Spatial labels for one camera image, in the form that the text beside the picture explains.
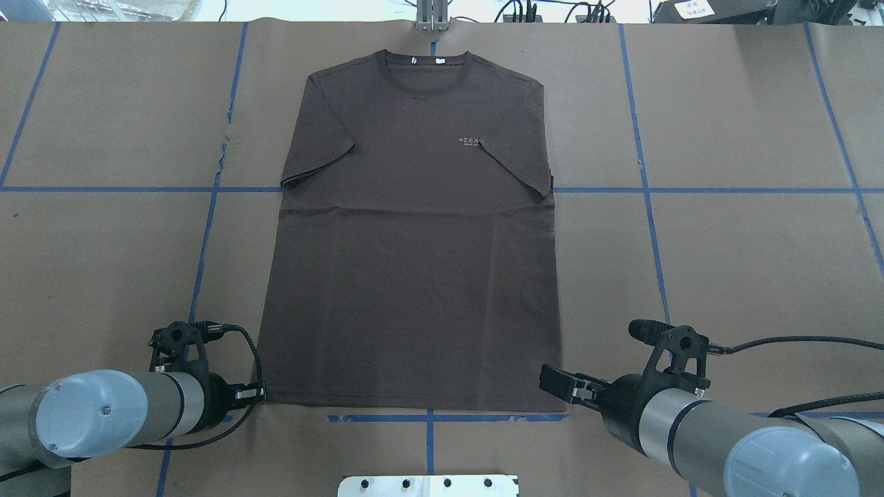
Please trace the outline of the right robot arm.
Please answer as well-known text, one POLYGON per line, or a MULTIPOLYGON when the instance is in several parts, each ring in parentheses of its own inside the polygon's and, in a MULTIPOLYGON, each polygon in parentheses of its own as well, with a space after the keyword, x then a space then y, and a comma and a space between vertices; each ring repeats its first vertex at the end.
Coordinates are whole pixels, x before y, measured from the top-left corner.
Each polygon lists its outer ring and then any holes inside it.
POLYGON ((754 416, 637 373, 607 382, 544 365, 539 386, 599 412, 612 437, 711 496, 883 494, 880 422, 754 416))

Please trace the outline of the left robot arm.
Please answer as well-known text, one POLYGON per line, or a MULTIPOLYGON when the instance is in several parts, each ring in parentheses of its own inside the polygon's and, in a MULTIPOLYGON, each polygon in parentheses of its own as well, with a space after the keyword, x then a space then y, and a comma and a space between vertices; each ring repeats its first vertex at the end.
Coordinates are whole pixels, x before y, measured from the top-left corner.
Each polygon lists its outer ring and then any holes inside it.
POLYGON ((69 496, 77 462, 209 430, 266 397, 211 373, 82 372, 2 389, 3 496, 69 496))

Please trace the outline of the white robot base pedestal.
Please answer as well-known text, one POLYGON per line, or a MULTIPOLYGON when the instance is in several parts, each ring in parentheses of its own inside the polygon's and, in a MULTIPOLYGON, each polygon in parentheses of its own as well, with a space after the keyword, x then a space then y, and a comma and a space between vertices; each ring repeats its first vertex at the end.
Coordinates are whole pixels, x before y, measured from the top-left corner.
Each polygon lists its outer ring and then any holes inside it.
POLYGON ((520 496, 517 476, 444 474, 354 476, 342 479, 338 496, 520 496))

